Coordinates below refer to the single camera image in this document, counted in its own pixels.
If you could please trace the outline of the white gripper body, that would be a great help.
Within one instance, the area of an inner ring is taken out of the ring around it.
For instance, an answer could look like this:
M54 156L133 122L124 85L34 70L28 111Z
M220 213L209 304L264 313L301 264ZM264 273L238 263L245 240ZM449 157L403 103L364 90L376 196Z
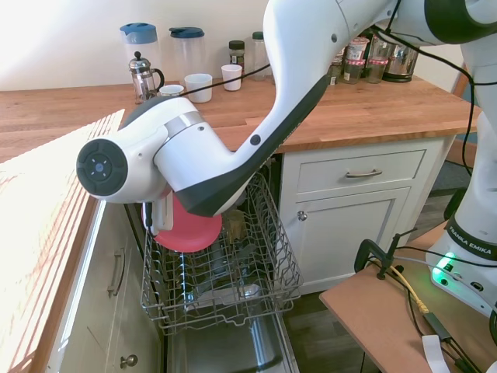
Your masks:
M163 231L170 231L173 228L174 202L173 194L152 202L152 226L153 235L158 235Z

